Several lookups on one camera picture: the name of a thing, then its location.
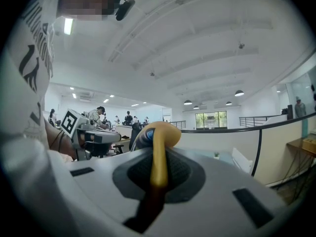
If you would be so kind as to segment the wooden side table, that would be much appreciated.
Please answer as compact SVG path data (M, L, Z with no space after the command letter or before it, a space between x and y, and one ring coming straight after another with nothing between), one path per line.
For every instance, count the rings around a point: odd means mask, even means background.
M316 145L304 142L304 139L309 137L316 139L316 135L309 134L286 144L288 151L294 153L294 158L281 184L296 180L292 201L300 196L316 162Z

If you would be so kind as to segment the beige partition with black rail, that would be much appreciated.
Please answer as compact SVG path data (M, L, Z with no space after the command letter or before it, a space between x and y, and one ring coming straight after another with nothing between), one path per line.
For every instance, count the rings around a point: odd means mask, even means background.
M232 153L237 149L252 161L250 174L266 186L276 186L305 172L312 159L289 143L316 128L316 113L304 118L253 128L223 131L184 130L177 147L205 152Z

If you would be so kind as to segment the person's white printed t-shirt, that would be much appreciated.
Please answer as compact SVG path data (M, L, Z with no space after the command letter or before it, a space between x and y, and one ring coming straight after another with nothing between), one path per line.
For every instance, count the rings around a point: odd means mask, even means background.
M53 23L59 0L30 0L0 56L0 169L23 212L20 230L40 226L31 237L79 237L50 161L42 113L53 76Z

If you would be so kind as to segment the white ceiling light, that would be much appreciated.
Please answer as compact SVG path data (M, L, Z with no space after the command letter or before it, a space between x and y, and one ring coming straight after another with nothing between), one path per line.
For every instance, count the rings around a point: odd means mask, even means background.
M72 24L73 24L73 19L72 18L65 18L65 23L64 23L64 34L70 35L72 32Z

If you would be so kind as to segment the black office chair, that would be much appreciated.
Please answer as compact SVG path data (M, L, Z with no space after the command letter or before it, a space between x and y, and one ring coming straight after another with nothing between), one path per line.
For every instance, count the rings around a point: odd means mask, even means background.
M121 140L112 145L112 149L116 155L128 153L134 150L134 142L141 131L140 123L132 126L120 125L116 127L116 133L121 135Z

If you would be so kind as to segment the yellow printed mouse pad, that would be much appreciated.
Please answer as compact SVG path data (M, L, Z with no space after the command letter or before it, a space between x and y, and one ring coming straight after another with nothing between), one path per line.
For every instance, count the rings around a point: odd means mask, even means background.
M168 188L166 148L175 146L180 138L180 129L163 121L148 124L137 135L132 146L133 150L150 145L153 147L150 184L139 205L137 212L139 218L156 218L161 212Z

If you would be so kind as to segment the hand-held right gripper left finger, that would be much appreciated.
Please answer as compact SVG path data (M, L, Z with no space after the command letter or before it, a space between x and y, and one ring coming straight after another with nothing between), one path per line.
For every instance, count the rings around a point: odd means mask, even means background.
M122 155L66 164L72 183L67 202L71 206L80 237L151 237L124 225L137 212L139 201L122 192L139 189L127 170L152 153L145 148Z

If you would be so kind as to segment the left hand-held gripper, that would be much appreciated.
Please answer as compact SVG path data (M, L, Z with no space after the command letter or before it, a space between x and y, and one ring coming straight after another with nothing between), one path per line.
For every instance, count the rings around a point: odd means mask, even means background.
M119 133L91 129L92 125L88 118L72 109L67 109L61 122L61 130L70 138L76 152L77 161L88 160L85 148L80 141L96 144L112 144L121 140Z

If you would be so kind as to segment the large window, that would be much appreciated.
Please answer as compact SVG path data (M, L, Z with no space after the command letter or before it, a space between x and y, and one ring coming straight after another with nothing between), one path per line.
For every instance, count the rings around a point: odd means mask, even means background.
M196 129L228 128L227 112L208 112L195 114Z

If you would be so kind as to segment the black metal railing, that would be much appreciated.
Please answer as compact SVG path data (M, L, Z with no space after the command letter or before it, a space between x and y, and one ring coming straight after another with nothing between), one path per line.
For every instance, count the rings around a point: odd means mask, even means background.
M239 125L244 128L264 125L272 116L239 117Z
M185 130L186 129L186 121L181 120L181 121L172 121L170 122L171 125L177 127L180 130Z

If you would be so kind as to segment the person's left forearm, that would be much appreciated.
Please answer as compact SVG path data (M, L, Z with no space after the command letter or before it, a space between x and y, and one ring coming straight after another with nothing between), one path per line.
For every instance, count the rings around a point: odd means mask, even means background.
M45 130L49 148L63 155L68 155L75 160L76 152L72 146L70 138L63 131L54 128L48 121L45 120Z

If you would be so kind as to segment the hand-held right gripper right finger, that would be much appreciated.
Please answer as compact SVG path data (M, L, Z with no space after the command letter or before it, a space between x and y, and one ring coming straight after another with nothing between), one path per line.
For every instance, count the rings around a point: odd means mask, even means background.
M211 156L173 148L204 169L205 183L188 202L166 204L147 229L148 237L256 237L257 228L234 196L234 191L246 188L269 214L276 218L286 208L285 202L273 190L234 165Z

